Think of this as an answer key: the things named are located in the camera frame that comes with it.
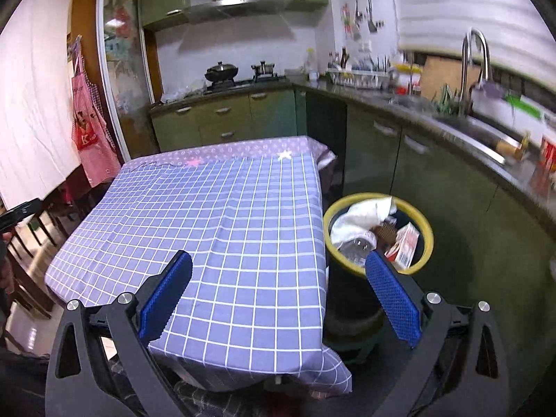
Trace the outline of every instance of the cutting board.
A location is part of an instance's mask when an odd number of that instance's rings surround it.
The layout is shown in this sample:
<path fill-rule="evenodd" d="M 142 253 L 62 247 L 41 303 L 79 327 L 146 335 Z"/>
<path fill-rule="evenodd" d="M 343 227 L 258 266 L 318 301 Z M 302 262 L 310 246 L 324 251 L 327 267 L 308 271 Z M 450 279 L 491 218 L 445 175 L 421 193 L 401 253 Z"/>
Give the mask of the cutting board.
<path fill-rule="evenodd" d="M 481 69 L 478 66 L 467 70 L 467 87 L 479 80 Z M 450 89 L 458 90 L 461 84 L 461 61 L 428 57 L 421 74 L 421 95 L 429 100 L 440 99 L 442 86 L 449 85 Z"/>

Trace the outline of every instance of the yellow trash can rim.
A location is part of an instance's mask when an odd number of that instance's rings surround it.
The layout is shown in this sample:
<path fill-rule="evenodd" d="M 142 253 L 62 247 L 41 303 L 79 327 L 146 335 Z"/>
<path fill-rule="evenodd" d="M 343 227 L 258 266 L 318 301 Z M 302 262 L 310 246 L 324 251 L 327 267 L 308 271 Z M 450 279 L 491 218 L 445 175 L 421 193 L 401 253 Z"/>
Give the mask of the yellow trash can rim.
<path fill-rule="evenodd" d="M 362 266 L 356 265 L 350 262 L 345 256 L 336 249 L 333 244 L 332 240 L 330 239 L 330 221 L 336 216 L 341 210 L 345 209 L 346 207 L 352 206 L 355 203 L 367 200 L 367 199 L 379 199 L 382 197 L 389 197 L 388 195 L 383 195 L 382 193 L 358 193 L 355 195 L 349 195 L 346 197 L 341 198 L 339 201 L 334 202 L 329 209 L 324 214 L 323 222 L 324 222 L 324 241 L 326 244 L 326 249 L 332 254 L 334 259 L 341 266 L 346 268 L 347 270 L 351 271 L 353 274 L 358 276 L 366 277 L 365 268 Z M 405 214 L 407 214 L 419 227 L 421 234 L 423 235 L 425 246 L 423 248 L 423 255 L 416 262 L 414 265 L 410 266 L 407 270 L 400 271 L 401 274 L 411 275 L 417 271 L 419 271 L 427 261 L 429 261 L 431 254 L 433 253 L 434 247 L 434 236 L 433 230 L 423 216 L 423 214 L 413 207 L 409 202 L 406 202 L 402 199 L 394 197 L 394 203 L 398 207 L 399 210 L 402 210 Z"/>

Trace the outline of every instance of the blue gripper pad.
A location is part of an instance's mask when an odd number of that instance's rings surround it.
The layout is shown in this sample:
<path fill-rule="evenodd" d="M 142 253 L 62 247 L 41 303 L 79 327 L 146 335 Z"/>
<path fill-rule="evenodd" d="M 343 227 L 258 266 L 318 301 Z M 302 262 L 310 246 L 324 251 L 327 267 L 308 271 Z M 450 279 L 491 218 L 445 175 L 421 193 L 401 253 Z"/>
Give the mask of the blue gripper pad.
<path fill-rule="evenodd" d="M 376 251 L 367 256 L 365 274 L 398 338 L 416 347 L 421 339 L 419 311 Z"/>
<path fill-rule="evenodd" d="M 138 333 L 143 343 L 147 344 L 160 338 L 192 274 L 191 256 L 183 252 L 170 266 L 170 270 L 141 310 Z"/>

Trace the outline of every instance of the apron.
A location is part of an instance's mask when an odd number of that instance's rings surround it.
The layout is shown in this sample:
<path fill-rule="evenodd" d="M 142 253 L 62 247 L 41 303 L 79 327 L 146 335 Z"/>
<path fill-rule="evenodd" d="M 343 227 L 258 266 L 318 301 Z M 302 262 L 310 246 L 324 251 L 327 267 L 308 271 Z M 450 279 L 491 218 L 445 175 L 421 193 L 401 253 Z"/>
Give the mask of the apron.
<path fill-rule="evenodd" d="M 72 140 L 91 188 L 113 179 L 121 169 L 116 149 L 102 115 L 96 85 L 85 72 L 81 44 L 76 48 L 73 91 L 74 122 Z"/>

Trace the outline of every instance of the pink apron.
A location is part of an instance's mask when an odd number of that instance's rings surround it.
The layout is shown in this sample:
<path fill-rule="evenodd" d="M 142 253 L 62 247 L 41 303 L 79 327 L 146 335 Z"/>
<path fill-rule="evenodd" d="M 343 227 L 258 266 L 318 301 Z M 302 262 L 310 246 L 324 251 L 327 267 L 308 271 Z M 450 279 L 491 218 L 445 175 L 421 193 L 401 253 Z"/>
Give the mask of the pink apron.
<path fill-rule="evenodd" d="M 90 124 L 98 138 L 98 142 L 79 150 L 85 175 L 91 184 L 91 188 L 94 188 L 99 183 L 113 179 L 120 171 L 121 165 L 116 156 L 116 149 L 110 133 L 106 129 L 98 90 L 96 85 L 89 81 L 85 72 L 80 44 L 76 48 L 75 55 L 76 65 L 74 77 L 71 80 L 74 118 L 79 119 L 82 124 Z M 76 143 L 76 146 L 79 146 L 81 142 L 78 142 L 80 140 L 77 139 L 77 132 L 76 121 L 74 121 L 72 140 Z"/>

